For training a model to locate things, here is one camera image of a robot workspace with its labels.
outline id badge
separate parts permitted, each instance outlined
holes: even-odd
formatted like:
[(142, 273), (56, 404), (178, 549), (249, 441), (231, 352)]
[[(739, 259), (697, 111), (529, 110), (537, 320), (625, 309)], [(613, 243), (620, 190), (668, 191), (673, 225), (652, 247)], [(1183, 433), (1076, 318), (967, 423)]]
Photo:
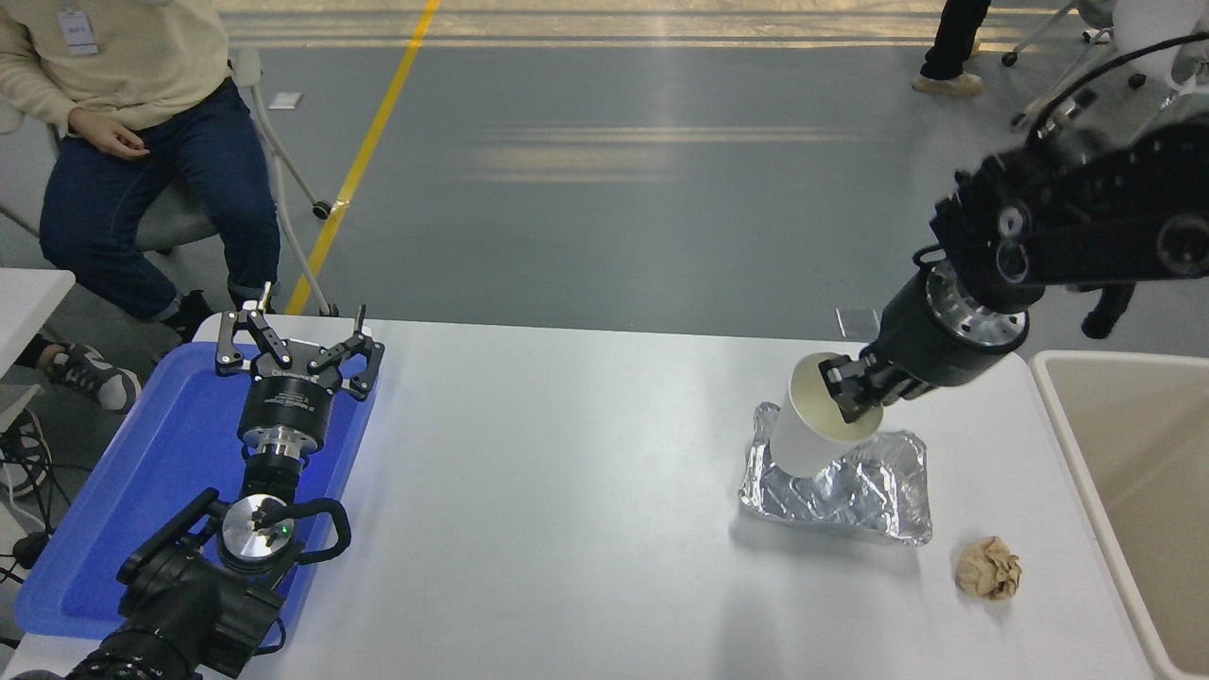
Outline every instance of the id badge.
[(63, 39), (68, 41), (68, 51), (73, 54), (97, 54), (97, 39), (92, 35), (92, 25), (83, 10), (59, 12), (59, 28)]

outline beige shoe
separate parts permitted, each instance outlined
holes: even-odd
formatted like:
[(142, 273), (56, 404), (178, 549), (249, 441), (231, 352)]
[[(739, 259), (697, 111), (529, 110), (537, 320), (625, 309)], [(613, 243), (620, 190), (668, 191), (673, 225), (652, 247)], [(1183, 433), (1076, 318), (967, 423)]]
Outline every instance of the beige shoe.
[(951, 80), (932, 80), (918, 75), (910, 79), (910, 86), (916, 92), (926, 92), (929, 94), (973, 97), (982, 92), (982, 79), (971, 73), (964, 73)]

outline white table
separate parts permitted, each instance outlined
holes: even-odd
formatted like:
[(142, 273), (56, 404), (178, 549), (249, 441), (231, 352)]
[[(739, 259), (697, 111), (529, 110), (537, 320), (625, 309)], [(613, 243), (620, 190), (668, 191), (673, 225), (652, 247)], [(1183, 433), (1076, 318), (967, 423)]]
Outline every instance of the white table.
[[(343, 495), (353, 544), (242, 678), (1151, 676), (1016, 356), (887, 410), (930, 448), (936, 534), (909, 548), (739, 509), (754, 407), (800, 357), (858, 345), (370, 325), (387, 358)], [(1024, 566), (1007, 603), (954, 584), (985, 535)], [(94, 647), (27, 635), (8, 674)]]
[(69, 271), (0, 267), (0, 375), (71, 289)]

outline white bin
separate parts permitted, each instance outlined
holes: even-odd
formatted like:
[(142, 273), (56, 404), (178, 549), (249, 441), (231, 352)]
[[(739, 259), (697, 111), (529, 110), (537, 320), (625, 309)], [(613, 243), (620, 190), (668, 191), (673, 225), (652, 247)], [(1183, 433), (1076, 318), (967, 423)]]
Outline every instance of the white bin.
[(1209, 359), (1049, 351), (1032, 374), (1156, 674), (1209, 680)]

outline beige sweater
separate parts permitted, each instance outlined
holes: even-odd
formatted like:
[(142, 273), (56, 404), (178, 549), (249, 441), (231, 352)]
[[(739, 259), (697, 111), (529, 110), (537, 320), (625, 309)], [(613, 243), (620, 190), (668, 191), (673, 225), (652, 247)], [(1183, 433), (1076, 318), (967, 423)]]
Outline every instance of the beige sweater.
[(68, 0), (0, 0), (0, 93), (66, 129), (80, 106), (139, 131), (196, 105), (227, 75), (227, 36), (213, 0), (73, 0), (98, 54), (68, 50)]

